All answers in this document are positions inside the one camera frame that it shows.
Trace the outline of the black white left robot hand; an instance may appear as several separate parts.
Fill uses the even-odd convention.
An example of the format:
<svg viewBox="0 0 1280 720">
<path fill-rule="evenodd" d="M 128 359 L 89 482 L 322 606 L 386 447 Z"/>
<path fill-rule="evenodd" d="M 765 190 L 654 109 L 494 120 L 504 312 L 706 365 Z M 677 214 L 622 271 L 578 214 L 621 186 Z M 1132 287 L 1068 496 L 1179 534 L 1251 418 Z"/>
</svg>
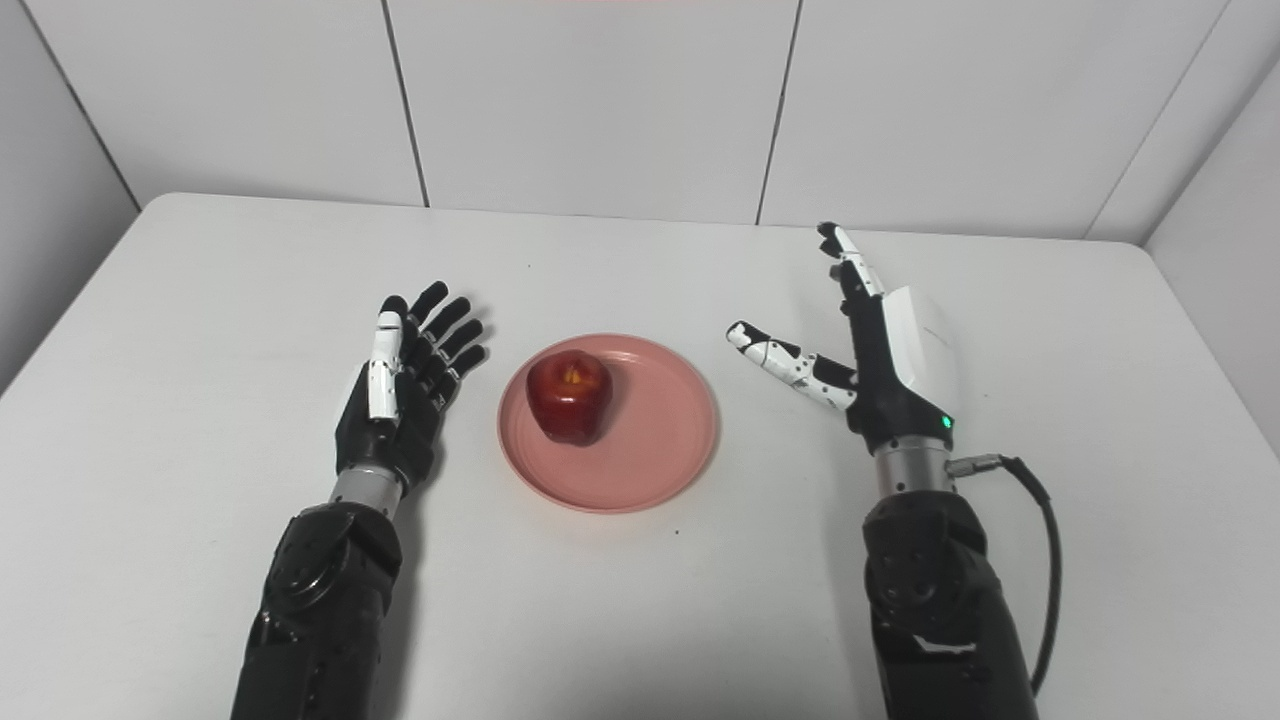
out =
<svg viewBox="0 0 1280 720">
<path fill-rule="evenodd" d="M 483 332 L 470 300 L 443 281 L 412 302 L 387 297 L 335 428 L 335 469 L 389 471 L 403 493 L 422 484 L 447 409 L 486 359 Z"/>
</svg>

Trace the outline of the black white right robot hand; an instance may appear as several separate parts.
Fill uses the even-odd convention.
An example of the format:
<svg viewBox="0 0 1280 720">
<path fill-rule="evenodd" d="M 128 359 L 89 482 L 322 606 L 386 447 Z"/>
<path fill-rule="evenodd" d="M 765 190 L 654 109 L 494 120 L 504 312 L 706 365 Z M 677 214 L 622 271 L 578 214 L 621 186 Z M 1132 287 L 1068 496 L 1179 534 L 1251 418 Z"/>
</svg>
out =
<svg viewBox="0 0 1280 720">
<path fill-rule="evenodd" d="M 852 338 L 850 365 L 735 322 L 730 345 L 785 386 L 844 414 L 870 452 L 924 439 L 943 451 L 955 446 L 960 384 L 950 329 L 941 307 L 909 286 L 887 290 L 833 222 L 817 227 L 820 251 L 833 259 L 829 277 Z"/>
</svg>

